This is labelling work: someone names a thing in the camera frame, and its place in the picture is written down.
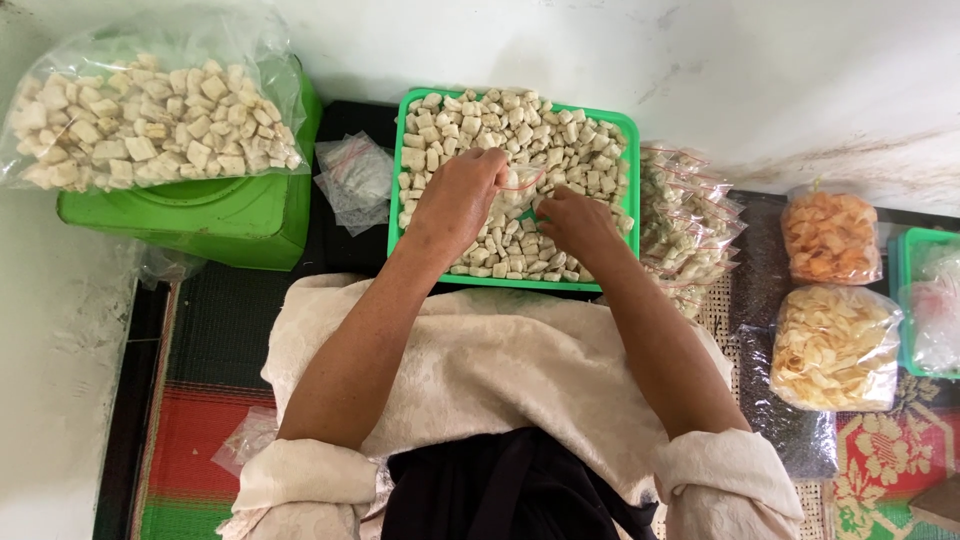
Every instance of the green tray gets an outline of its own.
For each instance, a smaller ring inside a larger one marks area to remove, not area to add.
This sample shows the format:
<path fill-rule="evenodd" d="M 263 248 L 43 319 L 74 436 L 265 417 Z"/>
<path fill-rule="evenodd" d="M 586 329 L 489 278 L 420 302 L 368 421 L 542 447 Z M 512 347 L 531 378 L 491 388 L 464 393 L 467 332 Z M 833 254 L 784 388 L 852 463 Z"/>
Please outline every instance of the green tray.
<path fill-rule="evenodd" d="M 890 261 L 890 298 L 903 309 L 903 322 L 900 323 L 900 352 L 898 362 L 910 375 L 917 377 L 936 377 L 940 379 L 960 379 L 960 373 L 927 373 L 913 363 L 913 313 L 909 298 L 900 298 L 900 288 L 913 282 L 914 249 L 918 244 L 947 244 L 960 238 L 960 234 L 931 229 L 913 228 L 901 234 L 897 240 L 891 240 L 887 247 L 887 259 Z"/>
<path fill-rule="evenodd" d="M 297 142 L 309 163 L 323 109 L 305 75 Z M 64 223 L 122 234 L 230 266 L 287 271 L 306 245 L 310 175 L 268 174 L 105 193 L 62 191 Z"/>
<path fill-rule="evenodd" d="M 431 92 L 437 92 L 443 96 L 453 98 L 460 97 L 463 92 L 450 90 L 438 90 L 432 88 L 416 88 L 411 90 L 403 101 L 400 102 L 399 117 L 396 122 L 396 148 L 394 155 L 394 187 L 390 199 L 390 228 L 387 235 L 387 255 L 394 251 L 396 243 L 403 235 L 403 230 L 396 224 L 396 218 L 400 213 L 400 184 L 396 178 L 401 172 L 400 168 L 400 149 L 403 148 L 403 131 L 405 123 L 403 118 L 407 115 L 407 109 L 412 101 L 416 101 Z M 640 133 L 636 128 L 636 123 L 625 114 L 619 112 L 610 112 L 608 110 L 585 109 L 582 107 L 571 107 L 569 105 L 553 104 L 553 110 L 577 110 L 583 109 L 587 118 L 594 120 L 606 120 L 620 128 L 623 135 L 627 137 L 630 144 L 624 149 L 620 156 L 630 164 L 630 170 L 627 171 L 627 178 L 630 180 L 630 186 L 627 188 L 627 196 L 623 199 L 623 208 L 627 215 L 634 218 L 634 229 L 630 231 L 625 240 L 634 255 L 639 258 L 640 252 Z M 532 217 L 537 220 L 533 211 L 527 210 L 518 219 Z M 507 280 L 502 278 L 474 278 L 473 276 L 454 276 L 452 274 L 443 274 L 440 276 L 441 282 L 461 283 L 468 285 L 485 285 L 494 287 L 523 287 L 532 289 L 558 289 L 558 290 L 584 290 L 600 291 L 600 285 L 597 283 L 570 283 L 570 282 L 532 282 L 530 280 Z"/>

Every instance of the forearm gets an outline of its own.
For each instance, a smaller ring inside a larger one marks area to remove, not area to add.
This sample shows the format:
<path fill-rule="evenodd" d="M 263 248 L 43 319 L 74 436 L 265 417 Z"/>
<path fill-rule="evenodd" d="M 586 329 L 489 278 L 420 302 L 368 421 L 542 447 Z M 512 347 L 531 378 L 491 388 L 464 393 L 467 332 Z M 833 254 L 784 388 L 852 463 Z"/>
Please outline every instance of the forearm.
<path fill-rule="evenodd" d="M 314 355 L 277 438 L 316 439 L 358 450 L 371 433 L 420 306 L 443 272 L 437 261 L 410 248 L 401 238 L 370 288 Z"/>
<path fill-rule="evenodd" d="M 610 304 L 636 385 L 673 439 L 689 431 L 750 430 L 684 317 L 620 244 L 590 272 Z"/>

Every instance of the sleeve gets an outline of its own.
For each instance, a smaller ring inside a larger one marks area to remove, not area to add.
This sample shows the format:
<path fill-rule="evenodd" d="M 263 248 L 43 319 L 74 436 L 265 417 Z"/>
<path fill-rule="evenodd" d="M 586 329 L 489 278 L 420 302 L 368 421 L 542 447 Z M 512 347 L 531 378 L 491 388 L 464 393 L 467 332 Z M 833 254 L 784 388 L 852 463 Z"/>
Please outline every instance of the sleeve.
<path fill-rule="evenodd" d="M 780 458 L 758 433 L 693 431 L 654 450 L 667 536 L 794 540 L 804 510 Z"/>
<path fill-rule="evenodd" d="M 350 540 L 376 495 L 376 464 L 320 441 L 278 439 L 240 473 L 224 540 Z"/>

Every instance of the white blouse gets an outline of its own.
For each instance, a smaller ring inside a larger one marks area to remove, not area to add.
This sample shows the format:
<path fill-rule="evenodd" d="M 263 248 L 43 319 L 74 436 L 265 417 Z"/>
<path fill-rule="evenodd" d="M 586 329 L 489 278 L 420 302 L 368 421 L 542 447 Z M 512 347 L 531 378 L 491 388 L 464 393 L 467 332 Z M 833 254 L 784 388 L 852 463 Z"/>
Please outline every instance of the white blouse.
<path fill-rule="evenodd" d="M 288 291 L 261 373 L 274 386 L 278 420 L 303 369 L 368 284 L 327 275 Z M 730 363 L 695 330 L 729 384 Z M 769 442 L 740 430 L 667 441 L 626 368 L 608 308 L 507 289 L 428 298 L 361 452 L 275 441 L 244 467 L 234 516 L 218 532 L 225 540 L 375 536 L 360 527 L 377 496 L 372 459 L 531 425 L 627 503 L 659 495 L 670 540 L 799 538 L 800 500 Z"/>

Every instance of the hand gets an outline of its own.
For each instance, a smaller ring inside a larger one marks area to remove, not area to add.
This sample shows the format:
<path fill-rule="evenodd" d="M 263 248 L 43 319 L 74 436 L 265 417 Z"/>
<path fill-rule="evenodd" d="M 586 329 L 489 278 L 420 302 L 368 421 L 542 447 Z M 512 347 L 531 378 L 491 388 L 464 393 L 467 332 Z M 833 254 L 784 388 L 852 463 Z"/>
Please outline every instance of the hand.
<path fill-rule="evenodd" d="M 593 275 L 610 257 L 620 256 L 624 251 L 632 256 L 613 225 L 610 209 L 574 193 L 565 185 L 554 189 L 552 199 L 540 203 L 537 217 L 549 218 L 538 223 L 540 230 Z"/>
<path fill-rule="evenodd" d="M 445 270 L 463 254 L 487 221 L 497 186 L 506 182 L 507 155 L 471 148 L 433 173 L 401 240 Z"/>

